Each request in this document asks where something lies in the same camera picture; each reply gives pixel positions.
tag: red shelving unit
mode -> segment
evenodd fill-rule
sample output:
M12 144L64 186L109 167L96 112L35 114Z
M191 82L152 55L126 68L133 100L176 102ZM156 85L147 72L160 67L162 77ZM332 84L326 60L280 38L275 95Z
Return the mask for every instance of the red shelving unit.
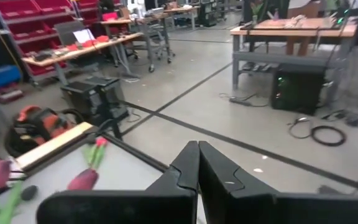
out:
M96 11L83 12L81 16L84 19L83 23L86 27L91 27L92 24L98 21L98 15L96 14Z
M71 4L67 0L35 0L42 14L55 14L67 12L71 9Z
M22 44L20 46L23 56L30 57L32 54L52 48L50 40L40 40L37 44L32 42ZM54 70L52 65L46 67L40 67L36 65L29 65L29 68L34 76L41 75Z
M86 26L97 22L97 2L98 0L78 2ZM70 0L0 0L0 15L4 28L11 33L15 48L26 57L30 52L60 47L61 43L53 27L55 24L74 21L75 13ZM26 68L33 80L53 76L53 66L26 64Z
M33 0L0 0L0 12L4 19L17 19L41 15Z
M26 22L25 24L9 25L12 36L15 40L29 39L46 35L49 27L42 21Z
M74 21L74 18L72 16L61 16L61 17L55 17L44 20L44 23L46 26L49 27L50 33L56 33L55 29L53 28L56 24L63 23L63 22L71 22Z
M98 2L95 0L80 0L78 4L80 5L80 9L89 9L98 6Z

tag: green leaf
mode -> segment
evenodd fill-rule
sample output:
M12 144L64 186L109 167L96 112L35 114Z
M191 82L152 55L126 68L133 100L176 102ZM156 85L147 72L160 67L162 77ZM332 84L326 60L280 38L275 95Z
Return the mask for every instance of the green leaf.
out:
M95 144L91 150L89 150L89 155L88 155L88 165L89 167L93 167L93 164L94 164L94 159L95 159L95 156L96 156L96 153L97 153L97 148L98 146Z
M22 184L22 181L16 182L11 188L9 199L0 212L0 224L11 224L15 208L21 200Z
M100 146L99 149L96 151L96 156L94 158L94 162L92 166L92 168L94 168L95 170L98 170L100 163L103 160L105 149L106 149L105 146Z
M93 146L92 148L90 147L87 147L84 151L83 151L83 155L84 155L84 158L85 158L85 161L87 163L88 166L91 166L91 162L92 162L92 151L93 151L93 148L96 147L96 146Z

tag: red object on table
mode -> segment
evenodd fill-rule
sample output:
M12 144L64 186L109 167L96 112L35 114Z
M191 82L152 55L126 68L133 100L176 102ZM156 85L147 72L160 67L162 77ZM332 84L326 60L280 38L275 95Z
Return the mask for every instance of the red object on table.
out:
M108 21L111 19L117 19L118 14L116 12L110 12L110 13L103 14L102 17L103 17L103 21Z
M82 44L83 47L92 47L98 43L97 40L87 40L84 44Z
M77 47L77 45L75 45L75 44L71 44L71 45L68 45L68 46L67 46L67 49L68 49L69 51L74 51L74 50L78 50L78 47Z
M106 35L101 35L101 36L99 36L98 38L96 38L96 40L97 40L98 42L100 42L100 43L102 43L102 42L108 42L108 41L109 41L109 37L106 36Z

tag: chair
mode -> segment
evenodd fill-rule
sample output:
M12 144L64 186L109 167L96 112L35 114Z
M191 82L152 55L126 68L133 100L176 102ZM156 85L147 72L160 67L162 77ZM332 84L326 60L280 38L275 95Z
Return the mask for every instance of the chair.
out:
M57 31L60 42L64 46L75 44L75 42L77 42L77 39L74 36L74 32L86 29L86 27L81 21L71 21L56 24L54 25L54 28ZM98 72L99 60L101 60L101 56L99 56L99 53L95 52L85 54L76 59L72 59L69 61L69 63L74 67L81 68L80 70L82 72Z

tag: black floor line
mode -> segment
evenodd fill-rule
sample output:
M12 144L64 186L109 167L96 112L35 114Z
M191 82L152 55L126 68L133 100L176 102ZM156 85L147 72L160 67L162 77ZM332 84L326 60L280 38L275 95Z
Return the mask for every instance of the black floor line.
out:
M203 80L201 80L200 82L198 82L197 84L193 85L192 87L190 87L188 90L184 91L182 94L178 95L177 97L175 97L173 100L169 101L168 103L165 103L163 106L161 106L159 109L156 110L156 112L161 112L162 110L164 110L165 108L169 107L170 105L172 105L174 102L178 101L180 98L184 97L185 95L189 94L191 91L193 91L195 88L199 87L200 85L202 85L203 83L205 83L206 81L210 80L211 78L213 78L214 76L216 76L217 74L219 74L221 71L227 69L227 67L229 67L232 63L229 63L225 66L223 66L222 68L220 68L218 71L212 73L212 75L204 78ZM145 123L146 121L148 121L153 115L149 114L148 116L146 116L144 119L140 120L138 123L132 125L131 127L127 128L125 131L122 132L122 135L126 135L129 132L133 131L135 128L139 127L140 125L142 125L143 123Z
M225 41L215 41L215 40L178 40L178 39L169 39L169 41L186 41L186 42L204 42L204 43L219 43L219 44L232 44L232 42Z
M216 139L219 139L221 141L228 142L228 143L233 144L235 146L239 146L239 147L241 147L243 149L247 149L249 151L252 151L252 152L264 155L264 156L268 156L269 158L272 158L272 159L275 159L277 161L283 162L283 163L288 164L290 166L297 167L299 169L308 171L310 173L319 175L321 177L325 177L327 179L330 179L330 180L339 182L341 184L348 185L350 187L354 187L354 188L358 189L358 182L354 181L352 179L348 179L347 177L343 177L341 175L337 175L337 174L334 174L332 172L329 172L329 171L326 171L326 170L311 166L309 164L305 164L303 162L296 161L294 159L290 159L288 157L276 154L274 152L270 152L268 150L261 149L261 148L259 148L257 146L253 146L253 145L238 141L236 139L233 139L233 138L230 138L230 137L227 137L227 136L223 136L221 134L214 133L212 131L208 131L207 129L200 128L200 127L194 126L192 124L188 124L188 123L186 123L184 121L180 121L180 120L172 118L170 116L161 114L161 113L159 113L159 111L152 111L152 110L149 110L147 108L137 106L137 105L134 105L134 104L128 103L128 102L125 102L125 104L127 106L130 106L130 107L135 108L137 110L141 110L143 112L149 113L150 115L148 115L148 117L149 116L150 117L156 116L156 117L165 119L165 120L173 122L173 123L175 123L177 125L183 126L185 128L189 128L189 129L191 129L193 131L197 131L197 132L199 132L201 134L211 136L212 138L216 138Z

